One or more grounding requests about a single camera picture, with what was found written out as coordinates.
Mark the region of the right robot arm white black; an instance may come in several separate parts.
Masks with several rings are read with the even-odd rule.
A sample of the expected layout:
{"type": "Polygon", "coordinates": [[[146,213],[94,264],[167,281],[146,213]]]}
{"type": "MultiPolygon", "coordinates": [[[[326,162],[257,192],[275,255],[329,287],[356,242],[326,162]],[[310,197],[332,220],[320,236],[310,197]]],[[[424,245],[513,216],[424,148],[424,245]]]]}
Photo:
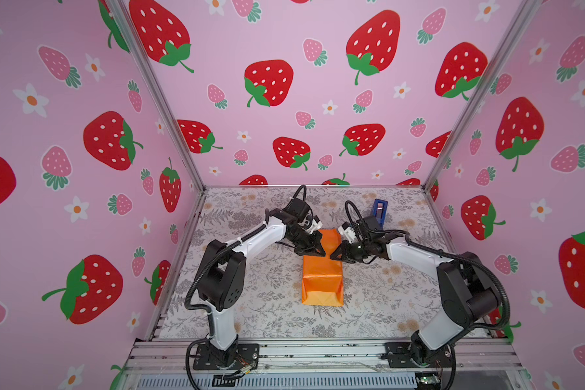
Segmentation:
{"type": "Polygon", "coordinates": [[[441,309],[411,336],[409,359],[422,366],[476,328],[502,330],[510,322],[510,300],[498,277],[470,252],[448,253],[414,241],[409,233],[343,240],[330,255],[343,263],[383,258],[432,276],[440,289],[441,309]]]}

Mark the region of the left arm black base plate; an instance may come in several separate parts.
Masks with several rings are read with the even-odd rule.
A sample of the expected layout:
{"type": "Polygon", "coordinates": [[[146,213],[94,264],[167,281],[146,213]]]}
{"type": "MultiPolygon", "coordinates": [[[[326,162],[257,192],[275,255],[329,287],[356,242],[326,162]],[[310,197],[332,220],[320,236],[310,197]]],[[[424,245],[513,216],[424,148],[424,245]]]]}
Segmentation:
{"type": "Polygon", "coordinates": [[[218,371],[256,367],[259,352],[260,344],[235,344],[226,351],[219,350],[210,343],[200,344],[191,368],[196,371],[218,371]]]}

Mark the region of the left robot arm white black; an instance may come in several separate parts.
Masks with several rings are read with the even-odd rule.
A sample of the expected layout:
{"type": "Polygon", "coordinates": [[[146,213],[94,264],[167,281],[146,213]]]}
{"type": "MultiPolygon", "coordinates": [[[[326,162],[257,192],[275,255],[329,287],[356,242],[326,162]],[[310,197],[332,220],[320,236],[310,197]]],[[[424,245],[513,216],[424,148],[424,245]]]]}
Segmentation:
{"type": "Polygon", "coordinates": [[[187,310],[204,310],[209,334],[207,345],[225,366],[236,357],[238,333],[233,306],[241,297],[246,265],[274,244],[287,240],[299,256],[323,258],[320,220],[303,199],[293,198],[283,209],[266,211],[263,222],[229,241],[213,240],[185,297],[187,310]]]}

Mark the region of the yellow orange wrapping paper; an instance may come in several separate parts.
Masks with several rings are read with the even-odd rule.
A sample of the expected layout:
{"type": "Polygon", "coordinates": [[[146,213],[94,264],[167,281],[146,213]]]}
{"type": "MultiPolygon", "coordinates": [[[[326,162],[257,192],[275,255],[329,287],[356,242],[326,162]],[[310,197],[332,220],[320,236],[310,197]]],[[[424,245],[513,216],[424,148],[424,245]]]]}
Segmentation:
{"type": "Polygon", "coordinates": [[[302,268],[302,304],[307,306],[344,305],[344,274],[342,262],[331,260],[330,255],[341,244],[336,229],[321,230],[323,257],[305,256],[302,268]]]}

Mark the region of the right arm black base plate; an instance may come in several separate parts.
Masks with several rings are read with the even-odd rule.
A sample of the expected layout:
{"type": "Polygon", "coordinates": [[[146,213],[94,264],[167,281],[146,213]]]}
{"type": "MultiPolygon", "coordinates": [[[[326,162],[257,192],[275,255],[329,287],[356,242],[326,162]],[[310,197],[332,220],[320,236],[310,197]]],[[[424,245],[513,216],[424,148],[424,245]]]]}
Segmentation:
{"type": "Polygon", "coordinates": [[[387,360],[391,368],[451,368],[453,353],[448,346],[435,351],[423,344],[411,342],[389,342],[384,345],[385,352],[381,359],[387,360]]]}

